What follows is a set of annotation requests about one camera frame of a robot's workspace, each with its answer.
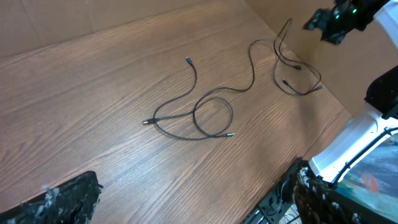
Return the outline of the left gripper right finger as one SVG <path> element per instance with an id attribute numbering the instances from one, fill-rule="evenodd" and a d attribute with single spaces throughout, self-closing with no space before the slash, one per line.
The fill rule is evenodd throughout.
<path id="1" fill-rule="evenodd" d="M 292 193 L 300 219 L 305 224 L 388 224 L 392 220 L 346 198 L 311 170 L 301 167 L 294 178 Z"/>

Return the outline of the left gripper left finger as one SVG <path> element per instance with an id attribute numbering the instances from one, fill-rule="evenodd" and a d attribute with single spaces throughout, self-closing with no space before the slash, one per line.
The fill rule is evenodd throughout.
<path id="1" fill-rule="evenodd" d="M 89 224 L 103 186 L 96 172 L 86 171 L 1 213 L 1 223 Z"/>

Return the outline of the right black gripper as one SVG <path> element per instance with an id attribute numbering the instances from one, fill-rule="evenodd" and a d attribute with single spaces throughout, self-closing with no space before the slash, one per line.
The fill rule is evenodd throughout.
<path id="1" fill-rule="evenodd" d="M 321 40 L 339 45 L 353 29 L 364 31 L 373 21 L 372 0 L 340 0 L 330 8 L 319 8 L 303 25 L 304 30 L 320 29 Z"/>

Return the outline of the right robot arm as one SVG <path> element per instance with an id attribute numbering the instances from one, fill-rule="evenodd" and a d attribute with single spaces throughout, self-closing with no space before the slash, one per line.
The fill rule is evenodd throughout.
<path id="1" fill-rule="evenodd" d="M 397 43 L 397 1 L 335 1 L 332 9 L 318 9 L 304 25 L 322 30 L 322 40 L 338 45 L 353 29 L 364 30 L 372 21 L 380 23 Z M 309 160 L 319 179 L 337 184 L 383 137 L 397 132 L 397 68 L 375 79 L 368 87 L 365 104 L 336 139 Z"/>

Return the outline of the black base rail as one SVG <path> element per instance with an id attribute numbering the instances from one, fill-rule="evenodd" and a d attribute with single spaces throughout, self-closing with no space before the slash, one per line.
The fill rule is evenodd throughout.
<path id="1" fill-rule="evenodd" d="M 242 220 L 241 224 L 276 224 L 282 219 L 290 206 L 294 204 L 293 192 L 297 172 L 304 160 L 299 157 L 284 172 L 270 191 L 255 205 Z"/>

